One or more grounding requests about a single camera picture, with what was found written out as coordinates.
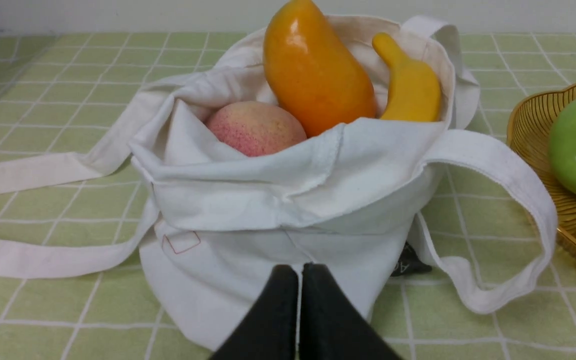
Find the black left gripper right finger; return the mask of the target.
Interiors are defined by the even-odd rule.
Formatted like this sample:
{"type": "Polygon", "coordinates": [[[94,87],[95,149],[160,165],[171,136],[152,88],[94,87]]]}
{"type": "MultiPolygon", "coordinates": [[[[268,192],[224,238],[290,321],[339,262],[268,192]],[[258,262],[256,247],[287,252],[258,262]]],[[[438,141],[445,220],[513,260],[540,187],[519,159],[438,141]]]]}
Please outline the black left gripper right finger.
{"type": "Polygon", "coordinates": [[[298,354],[302,360],[400,360],[346,298],[324,264],[302,267],[298,354]]]}

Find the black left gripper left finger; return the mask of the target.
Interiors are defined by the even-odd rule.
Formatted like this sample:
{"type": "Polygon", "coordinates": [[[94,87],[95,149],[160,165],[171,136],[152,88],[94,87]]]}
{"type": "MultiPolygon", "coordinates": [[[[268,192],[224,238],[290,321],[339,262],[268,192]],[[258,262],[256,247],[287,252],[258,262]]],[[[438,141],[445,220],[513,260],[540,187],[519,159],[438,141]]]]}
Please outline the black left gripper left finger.
{"type": "Polygon", "coordinates": [[[294,360],[297,339],[297,273],[276,265],[262,292],[212,360],[294,360]]]}

